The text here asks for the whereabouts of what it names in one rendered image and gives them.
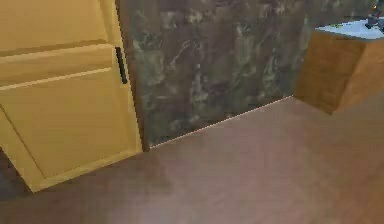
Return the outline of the yellow room door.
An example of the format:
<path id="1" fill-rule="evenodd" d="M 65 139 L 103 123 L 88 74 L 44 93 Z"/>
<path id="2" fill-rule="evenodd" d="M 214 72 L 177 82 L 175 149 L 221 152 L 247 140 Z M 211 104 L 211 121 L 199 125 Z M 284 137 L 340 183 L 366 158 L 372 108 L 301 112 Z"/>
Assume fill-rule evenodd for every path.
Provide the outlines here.
<path id="1" fill-rule="evenodd" d="M 125 59 L 115 0 L 0 0 L 0 149 L 31 191 L 141 153 Z"/>

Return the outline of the brown cabinet with white top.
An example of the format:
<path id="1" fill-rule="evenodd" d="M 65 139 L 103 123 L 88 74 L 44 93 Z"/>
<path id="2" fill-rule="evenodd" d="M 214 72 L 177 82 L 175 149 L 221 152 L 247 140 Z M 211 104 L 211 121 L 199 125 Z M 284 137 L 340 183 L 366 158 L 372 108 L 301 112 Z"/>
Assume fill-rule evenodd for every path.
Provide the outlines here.
<path id="1" fill-rule="evenodd" d="M 384 91 L 384 32 L 363 20 L 313 30 L 294 97 L 328 114 Z"/>

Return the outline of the small dark object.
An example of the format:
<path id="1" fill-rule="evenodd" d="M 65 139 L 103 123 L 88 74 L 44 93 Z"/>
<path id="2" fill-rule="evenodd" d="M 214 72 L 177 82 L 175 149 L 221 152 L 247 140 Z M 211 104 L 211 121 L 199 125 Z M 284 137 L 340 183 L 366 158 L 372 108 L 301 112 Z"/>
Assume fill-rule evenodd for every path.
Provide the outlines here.
<path id="1" fill-rule="evenodd" d="M 365 26 L 368 29 L 371 29 L 374 26 L 377 26 L 379 24 L 379 19 L 381 15 L 381 6 L 379 4 L 376 4 L 372 7 L 371 13 L 367 16 L 367 23 Z"/>

